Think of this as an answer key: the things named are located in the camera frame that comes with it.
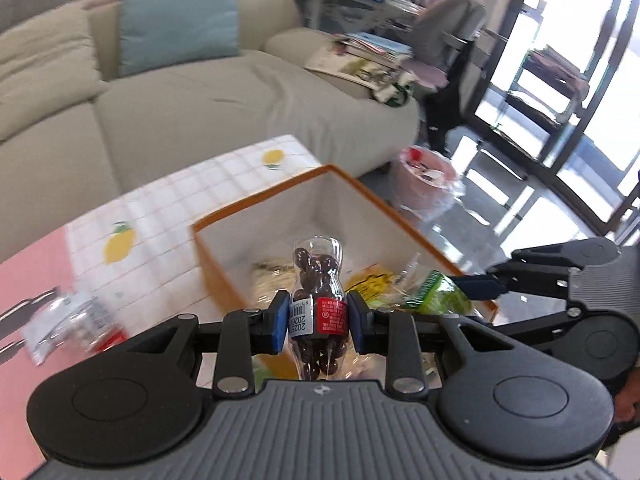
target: barcode label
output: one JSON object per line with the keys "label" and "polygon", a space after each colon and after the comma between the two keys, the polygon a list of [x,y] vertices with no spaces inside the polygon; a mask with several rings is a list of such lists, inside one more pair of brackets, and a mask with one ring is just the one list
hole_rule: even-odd
{"label": "barcode label", "polygon": [[289,337],[314,332],[314,300],[305,298],[291,303],[289,309]]}

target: red label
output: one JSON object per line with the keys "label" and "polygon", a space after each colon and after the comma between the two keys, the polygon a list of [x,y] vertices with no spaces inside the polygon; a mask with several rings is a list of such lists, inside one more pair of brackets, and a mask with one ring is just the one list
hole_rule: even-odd
{"label": "red label", "polygon": [[122,343],[126,340],[127,340],[127,333],[123,329],[118,329],[116,330],[116,332],[114,332],[109,336],[107,341],[105,341],[101,345],[98,345],[94,349],[94,351],[95,353],[99,354],[100,352],[104,352],[105,350],[108,350],[112,346],[116,346],[117,344]]}
{"label": "red label", "polygon": [[342,301],[332,298],[318,298],[316,317],[319,333],[347,335],[347,306]]}

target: yellow package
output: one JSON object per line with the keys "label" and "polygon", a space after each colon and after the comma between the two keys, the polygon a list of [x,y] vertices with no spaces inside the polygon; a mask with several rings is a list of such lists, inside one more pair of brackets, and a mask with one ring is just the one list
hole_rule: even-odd
{"label": "yellow package", "polygon": [[373,264],[360,272],[351,276],[344,289],[347,292],[356,290],[362,296],[362,299],[369,303],[382,294],[388,286],[393,282],[395,274],[389,272],[379,264]]}

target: trash can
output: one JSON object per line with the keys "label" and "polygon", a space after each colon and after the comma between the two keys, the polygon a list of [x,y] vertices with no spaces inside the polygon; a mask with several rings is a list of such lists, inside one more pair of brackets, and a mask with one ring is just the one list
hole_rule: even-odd
{"label": "trash can", "polygon": [[392,205],[412,225],[431,222],[465,194],[451,161],[421,146],[402,150],[394,164]]}

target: magazine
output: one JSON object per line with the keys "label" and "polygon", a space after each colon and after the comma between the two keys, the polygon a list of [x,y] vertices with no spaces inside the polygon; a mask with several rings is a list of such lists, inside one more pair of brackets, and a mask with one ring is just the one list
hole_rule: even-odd
{"label": "magazine", "polygon": [[340,77],[377,92],[398,81],[402,69],[390,68],[354,56],[345,46],[334,43],[318,50],[305,64],[307,70]]}

